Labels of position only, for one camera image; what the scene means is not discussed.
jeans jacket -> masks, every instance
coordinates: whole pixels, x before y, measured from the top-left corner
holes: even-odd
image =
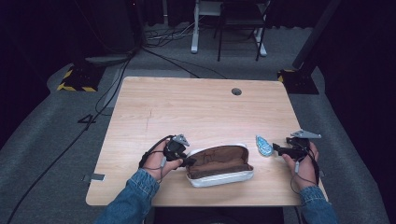
[[[95,223],[142,224],[159,187],[160,185],[149,173],[139,169]],[[302,214],[308,223],[338,223],[332,206],[327,203],[319,187],[302,189],[300,195]]]

wooden table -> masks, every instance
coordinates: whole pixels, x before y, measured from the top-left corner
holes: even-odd
[[[232,94],[234,88],[242,94]],[[254,176],[245,182],[194,188],[185,168],[178,168],[161,183],[154,206],[298,205],[299,196],[290,188],[290,169],[277,153],[262,156],[255,139],[259,134],[285,147],[285,138],[298,130],[290,99],[277,81],[126,77],[94,171],[106,178],[91,182],[87,204],[109,204],[148,149],[166,135],[183,133],[190,143],[186,153],[246,144]]]

gray carpet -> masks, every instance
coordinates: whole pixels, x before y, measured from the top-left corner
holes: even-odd
[[[278,70],[291,68],[310,33],[310,29],[299,28],[267,30],[264,44],[268,56],[260,57],[258,62],[254,61],[255,46],[251,42],[228,44],[221,62],[217,62],[218,42],[213,39],[211,29],[201,30],[197,54],[190,53],[190,35],[149,50],[188,62],[174,61],[192,72],[191,77],[276,80]],[[70,64],[66,64],[50,77],[50,96],[25,119],[0,151],[0,223],[7,222],[23,193],[82,132],[85,125],[78,120],[95,115],[95,110],[101,109],[109,99],[106,91],[118,75],[120,64],[106,69],[98,92],[56,91],[69,67]],[[187,76],[181,68],[143,50],[130,61],[125,76],[135,76],[136,71],[160,76],[159,70]],[[325,174],[322,181],[340,222],[389,223],[376,183],[324,94],[324,80],[318,69],[313,79],[320,95],[293,94],[290,100],[301,127],[323,136],[314,142],[320,152],[319,166]],[[111,112],[111,106],[104,111]],[[110,118],[99,116],[49,169],[22,202],[12,223],[92,223],[95,220],[103,207],[85,203],[88,184],[81,178],[94,170]],[[297,223],[293,208],[284,208],[284,216],[285,223]]]

